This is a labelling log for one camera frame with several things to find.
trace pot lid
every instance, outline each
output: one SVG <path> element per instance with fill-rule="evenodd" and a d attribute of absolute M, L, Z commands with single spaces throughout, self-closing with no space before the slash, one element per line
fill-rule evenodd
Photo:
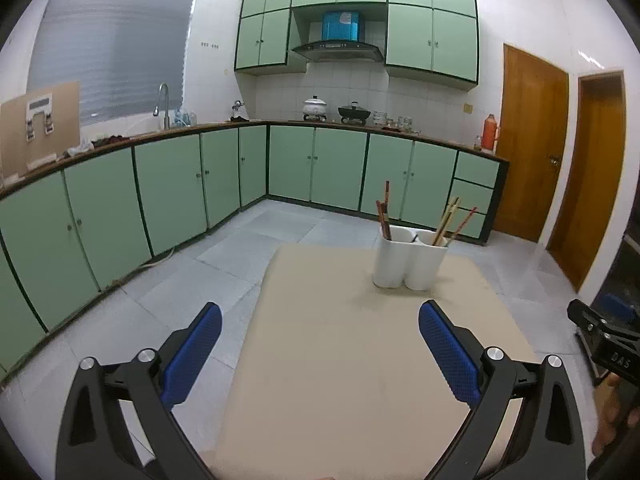
<path fill-rule="evenodd" d="M 322 99 L 318 99 L 317 95 L 314 95 L 313 99 L 307 99 L 305 101 L 305 105 L 325 105 L 326 106 L 326 103 L 322 101 Z"/>

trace cloth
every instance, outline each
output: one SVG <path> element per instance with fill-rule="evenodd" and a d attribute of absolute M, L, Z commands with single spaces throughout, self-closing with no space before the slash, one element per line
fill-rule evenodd
<path fill-rule="evenodd" d="M 218 478 L 424 478 L 468 414 L 418 330 L 429 298 L 485 347 L 535 362 L 471 260 L 446 256 L 433 289 L 414 292 L 377 288 L 374 256 L 300 244 L 274 256 L 216 449 L 202 455 Z M 483 469 L 500 460 L 519 406 L 511 401 Z"/>

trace window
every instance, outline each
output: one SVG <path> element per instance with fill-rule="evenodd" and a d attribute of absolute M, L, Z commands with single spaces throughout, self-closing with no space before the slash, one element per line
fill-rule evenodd
<path fill-rule="evenodd" d="M 153 111 L 162 81 L 182 103 L 194 0 L 49 0 L 27 90 L 80 81 L 80 123 Z"/>

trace countertop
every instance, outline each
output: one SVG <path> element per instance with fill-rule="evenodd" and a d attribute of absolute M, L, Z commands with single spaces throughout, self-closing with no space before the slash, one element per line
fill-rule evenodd
<path fill-rule="evenodd" d="M 62 158 L 60 160 L 57 160 L 56 162 L 52 162 L 51 164 L 47 164 L 45 166 L 38 168 L 37 170 L 29 172 L 14 184 L 9 184 L 8 186 L 3 187 L 2 189 L 0 189 L 0 199 L 23 188 L 24 186 L 27 186 L 28 184 L 34 182 L 35 180 L 43 178 L 44 176 L 47 176 L 51 173 L 55 173 L 56 171 L 63 170 L 64 168 L 68 168 L 69 166 L 73 166 L 85 160 L 89 160 L 90 158 L 94 158 L 94 156 L 104 155 L 109 152 L 114 152 L 116 150 L 121 150 L 123 148 L 137 146 L 140 144 L 146 144 L 148 142 L 155 142 L 156 140 L 172 139 L 174 137 L 199 134 L 199 133 L 208 132 L 211 130 L 224 130 L 227 128 L 235 128 L 237 126 L 249 126 L 249 125 L 259 126 L 261 124 L 272 124 L 272 125 L 276 124 L 276 125 L 282 125 L 282 126 L 313 126 L 316 128 L 338 128 L 343 130 L 369 132 L 373 134 L 386 135 L 390 137 L 399 137 L 402 139 L 418 140 L 420 142 L 427 142 L 430 144 L 436 144 L 438 146 L 455 148 L 457 150 L 461 150 L 467 153 L 472 153 L 473 155 L 482 156 L 484 158 L 488 158 L 491 160 L 496 160 L 497 162 L 508 162 L 504 158 L 501 158 L 496 155 L 492 155 L 490 153 L 477 152 L 476 150 L 473 149 L 473 147 L 467 146 L 466 144 L 459 144 L 456 142 L 450 142 L 448 140 L 434 139 L 432 137 L 427 137 L 424 135 L 392 132 L 388 130 L 383 130 L 382 128 L 375 128 L 373 126 L 357 126 L 355 124 L 340 124 L 340 123 L 322 123 L 322 122 L 315 122 L 315 121 L 251 120 L 251 121 L 243 121 L 241 123 L 232 123 L 230 121 L 225 121 L 223 123 L 198 124 L 197 126 L 187 126 L 185 128 L 172 128 L 166 131 L 150 132 L 148 134 L 139 134 L 136 136 L 123 138 L 120 141 L 113 142 L 105 146 L 101 146 L 100 148 L 95 148 L 90 152 L 79 153 L 78 155 L 72 156 L 69 158 Z"/>

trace door frame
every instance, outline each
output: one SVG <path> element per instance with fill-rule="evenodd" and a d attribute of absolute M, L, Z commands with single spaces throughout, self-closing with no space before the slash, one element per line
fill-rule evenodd
<path fill-rule="evenodd" d="M 624 69 L 623 68 L 610 68 L 608 70 L 601 70 L 601 71 L 597 71 L 597 72 L 588 72 L 588 73 L 584 73 L 583 75 L 579 75 L 577 77 L 577 105 L 576 105 L 576 115 L 575 115 L 575 128 L 574 128 L 574 136 L 573 136 L 573 141 L 574 141 L 574 146 L 570 152 L 570 157 L 567 158 L 567 153 L 565 150 L 565 154 L 562 157 L 562 163 L 567 163 L 569 165 L 569 170 L 566 176 L 566 179 L 564 180 L 564 182 L 562 183 L 563 185 L 563 189 L 562 189 L 562 200 L 561 203 L 558 207 L 558 212 L 556 213 L 556 217 L 554 218 L 553 222 L 553 228 L 548 236 L 548 239 L 545 242 L 545 249 L 547 251 L 549 251 L 549 249 L 551 248 L 551 245 L 554 241 L 554 237 L 556 236 L 557 230 L 559 228 L 559 223 L 560 223 L 560 219 L 562 218 L 562 213 L 564 212 L 564 209 L 566 207 L 566 200 L 567 200 L 567 190 L 569 187 L 569 184 L 571 182 L 571 177 L 572 177 L 572 173 L 574 170 L 574 161 L 575 161 L 575 152 L 577 149 L 577 140 L 578 140 L 578 129 L 580 127 L 580 108 L 582 107 L 582 95 L 583 95 L 583 83 L 587 82 L 587 81 L 594 81 L 594 80 L 599 80 L 599 79 L 605 79 L 605 78 L 611 78 L 611 77 L 618 77 L 620 79 L 620 85 L 622 88 L 622 99 L 623 99 L 623 115 L 624 115 L 624 120 L 623 120 L 623 137 L 625 139 L 625 146 L 623 149 L 623 159 L 622 159 L 622 165 L 620 167 L 620 180 L 618 182 L 618 189 L 616 190 L 616 196 L 614 198 L 614 203 L 611 207 L 611 212 L 609 213 L 609 222 L 607 223 L 607 228 L 605 229 L 605 232 L 602 234 L 602 239 L 600 240 L 600 245 L 598 247 L 598 251 L 596 252 L 593 261 L 590 265 L 590 268 L 587 270 L 587 273 L 584 275 L 582 281 L 579 283 L 579 285 L 576 286 L 576 291 L 579 293 L 580 290 L 582 289 L 582 286 L 584 285 L 584 283 L 587 281 L 588 276 L 591 272 L 591 269 L 593 269 L 594 264 L 596 263 L 597 259 L 598 259 L 598 255 L 600 254 L 600 251 L 602 250 L 602 243 L 603 241 L 606 239 L 606 235 L 607 235 L 607 230 L 609 230 L 609 225 L 611 222 L 611 218 L 613 216 L 614 210 L 615 210 L 615 206 L 616 206 L 616 199 L 618 197 L 618 193 L 620 192 L 620 181 L 622 180 L 623 177 L 623 170 L 624 170 L 624 152 L 626 152 L 626 129 L 627 129 L 627 98 L 626 98 L 626 83 L 625 83 L 625 74 L 624 74 Z"/>

